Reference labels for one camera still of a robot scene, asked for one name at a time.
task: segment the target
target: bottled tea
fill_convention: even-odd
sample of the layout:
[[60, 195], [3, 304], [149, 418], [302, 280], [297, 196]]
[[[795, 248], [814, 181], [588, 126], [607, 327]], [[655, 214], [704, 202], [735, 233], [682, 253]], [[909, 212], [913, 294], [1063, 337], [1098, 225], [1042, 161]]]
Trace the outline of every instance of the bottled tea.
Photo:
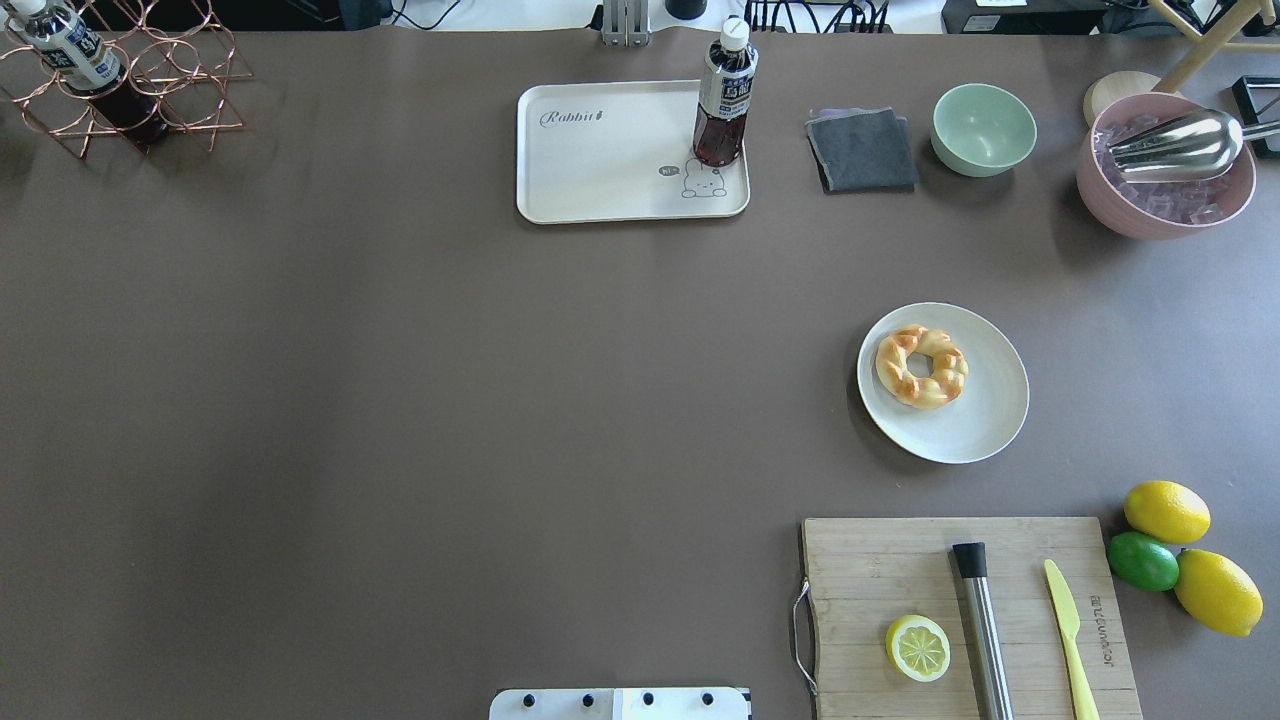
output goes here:
[[721, 168], [742, 154], [746, 109], [759, 54], [749, 42], [750, 26], [739, 17], [724, 20], [719, 40], [707, 50], [707, 68], [698, 87], [694, 156]]
[[159, 100], [133, 87], [119, 54], [63, 0], [5, 0], [5, 8], [13, 13], [9, 29], [38, 50], [70, 94], [83, 97], [120, 135], [138, 145], [165, 136], [169, 124]]

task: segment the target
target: yellow knife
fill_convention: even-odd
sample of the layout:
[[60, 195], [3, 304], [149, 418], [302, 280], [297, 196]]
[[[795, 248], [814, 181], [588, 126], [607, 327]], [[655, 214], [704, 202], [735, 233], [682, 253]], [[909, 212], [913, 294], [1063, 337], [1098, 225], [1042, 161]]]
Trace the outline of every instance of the yellow knife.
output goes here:
[[1066, 671], [1071, 679], [1071, 703], [1075, 706], [1075, 720], [1098, 720], [1098, 706], [1093, 703], [1093, 691], [1084, 676], [1084, 664], [1080, 651], [1075, 647], [1075, 634], [1080, 632], [1080, 611], [1075, 609], [1071, 588], [1066, 578], [1052, 560], [1044, 561], [1044, 574], [1048, 577], [1048, 591], [1053, 598], [1053, 612], [1057, 615], [1057, 629], [1062, 634], [1062, 651], [1066, 652]]

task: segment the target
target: lemon slice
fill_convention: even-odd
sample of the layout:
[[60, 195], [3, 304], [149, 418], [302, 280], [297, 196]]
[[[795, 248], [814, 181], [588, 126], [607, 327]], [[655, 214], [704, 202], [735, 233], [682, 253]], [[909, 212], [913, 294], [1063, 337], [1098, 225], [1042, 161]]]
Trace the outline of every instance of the lemon slice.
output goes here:
[[893, 666], [920, 683], [932, 683], [951, 666], [951, 643], [937, 623], [923, 615], [904, 615], [888, 626], [884, 650]]

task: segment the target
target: donut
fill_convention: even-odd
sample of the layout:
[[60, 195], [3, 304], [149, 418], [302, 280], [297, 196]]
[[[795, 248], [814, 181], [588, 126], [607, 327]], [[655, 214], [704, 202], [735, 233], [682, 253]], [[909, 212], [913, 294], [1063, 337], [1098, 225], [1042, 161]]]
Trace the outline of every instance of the donut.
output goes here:
[[[933, 360], [933, 374], [918, 378], [906, 368], [906, 359], [919, 352]], [[881, 341], [876, 354], [876, 374], [899, 402], [920, 410], [937, 410], [960, 397], [969, 375], [964, 352], [943, 331], [908, 325]]]

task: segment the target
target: gray cloth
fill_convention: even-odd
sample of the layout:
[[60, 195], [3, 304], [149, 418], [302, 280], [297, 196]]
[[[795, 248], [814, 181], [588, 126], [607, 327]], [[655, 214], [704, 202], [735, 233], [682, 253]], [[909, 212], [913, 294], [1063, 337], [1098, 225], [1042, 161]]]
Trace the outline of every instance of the gray cloth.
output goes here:
[[820, 110], [805, 123], [829, 192], [901, 187], [920, 181], [908, 143], [906, 118], [881, 110]]

